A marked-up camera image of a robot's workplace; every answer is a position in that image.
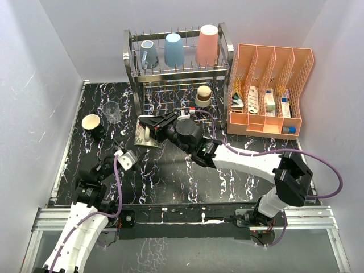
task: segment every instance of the metal wire rack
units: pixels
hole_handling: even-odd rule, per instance
[[[184,41],[185,62],[181,67],[170,68],[164,63],[165,38],[169,33],[172,32],[178,33]],[[218,25],[217,60],[215,61],[214,66],[210,67],[207,64],[197,64],[195,62],[195,54],[199,35],[200,28],[198,28],[198,30],[194,30],[193,28],[191,28],[191,30],[187,30],[187,28],[180,30],[178,28],[177,31],[173,31],[171,29],[168,32],[163,31],[158,33],[151,33],[150,31],[150,33],[147,34],[143,31],[143,34],[135,33],[135,35],[132,35],[130,30],[124,31],[125,42],[123,48],[123,60],[130,85],[133,90],[135,110],[137,115],[149,113],[149,111],[147,111],[145,107],[142,107],[142,105],[145,106],[145,104],[147,104],[146,102],[144,103],[144,101],[147,99],[146,87],[149,86],[150,83],[157,82],[157,86],[162,87],[168,85],[167,82],[172,84],[174,81],[179,81],[178,85],[181,85],[181,80],[189,81],[191,79],[197,78],[209,78],[212,80],[212,85],[214,87],[217,77],[223,77],[224,109],[222,111],[221,117],[218,119],[221,121],[221,127],[226,126],[229,103],[228,84],[234,57],[234,47],[232,45],[231,38],[225,23],[220,23]],[[159,65],[156,68],[147,69],[145,71],[141,69],[140,63],[140,44],[144,40],[152,40],[154,42],[159,59]]]
[[[211,103],[204,108],[214,116],[214,122],[221,122],[221,113],[217,104],[215,89],[211,80],[194,80],[190,82],[159,82],[157,85],[148,83],[145,88],[144,113],[148,115],[162,115],[171,111],[181,111],[189,107],[196,107],[195,96],[200,85],[210,86]],[[196,113],[196,123],[211,123],[210,116]]]

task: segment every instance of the blue cup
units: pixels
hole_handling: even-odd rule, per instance
[[[177,33],[170,33],[164,45],[164,61],[169,67],[180,67],[184,62],[183,42]]]

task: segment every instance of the pink cup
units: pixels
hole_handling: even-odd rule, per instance
[[[201,27],[196,51],[196,63],[212,67],[217,62],[217,27],[207,24]]]

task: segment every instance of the white cup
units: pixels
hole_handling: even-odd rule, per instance
[[[162,145],[150,137],[150,129],[147,126],[144,129],[143,126],[140,125],[140,123],[139,123],[140,117],[154,117],[154,116],[153,115],[140,115],[138,117],[138,121],[136,123],[136,129],[135,129],[134,145],[143,146],[143,147],[147,147],[147,148],[161,149]]]

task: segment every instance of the glass cup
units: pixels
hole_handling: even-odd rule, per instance
[[[119,108],[119,104],[117,102],[109,101],[109,102],[105,103],[102,106],[101,111],[103,112],[103,114],[105,115],[105,117],[107,118],[107,120],[110,123],[116,124],[116,123],[120,122],[121,111]]]

